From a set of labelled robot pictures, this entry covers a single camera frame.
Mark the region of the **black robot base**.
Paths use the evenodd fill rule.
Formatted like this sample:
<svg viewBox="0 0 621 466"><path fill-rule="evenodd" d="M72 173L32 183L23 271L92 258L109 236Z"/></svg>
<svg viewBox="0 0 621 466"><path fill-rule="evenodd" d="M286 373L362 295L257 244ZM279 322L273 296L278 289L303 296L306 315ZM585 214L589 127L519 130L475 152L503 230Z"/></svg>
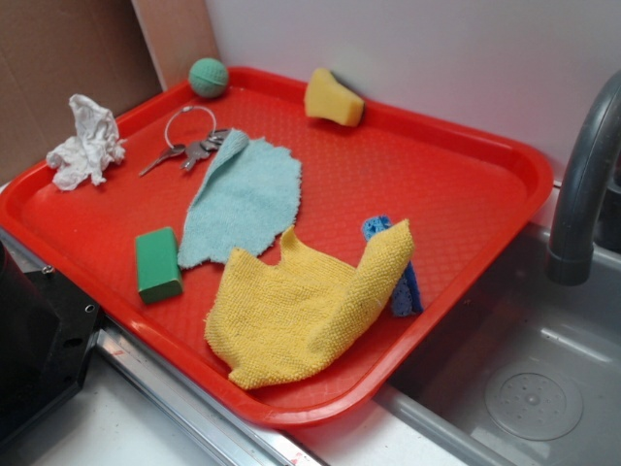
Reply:
<svg viewBox="0 0 621 466"><path fill-rule="evenodd" d="M1 449L83 387L100 305L62 273L1 247Z"/></svg>

